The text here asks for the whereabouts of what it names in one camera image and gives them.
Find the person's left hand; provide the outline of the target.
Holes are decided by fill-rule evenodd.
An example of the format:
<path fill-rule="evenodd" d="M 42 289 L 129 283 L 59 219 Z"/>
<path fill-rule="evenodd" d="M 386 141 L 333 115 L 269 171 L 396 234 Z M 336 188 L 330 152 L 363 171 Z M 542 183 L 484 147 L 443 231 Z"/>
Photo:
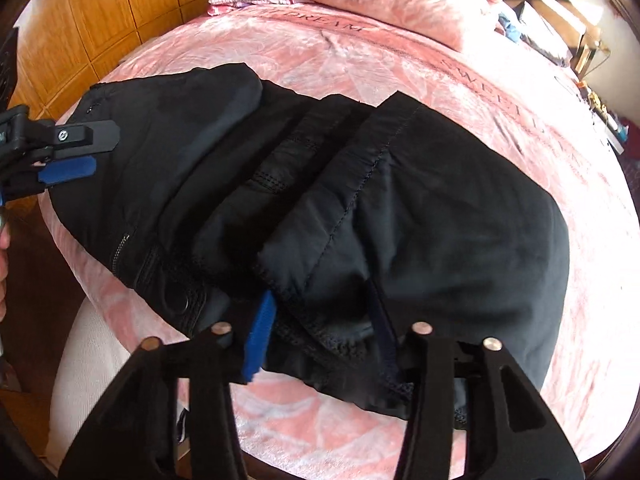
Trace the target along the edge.
<path fill-rule="evenodd" d="M 6 279 L 9 274 L 8 249 L 11 244 L 9 225 L 1 219 L 0 235 L 0 321 L 6 317 Z"/>

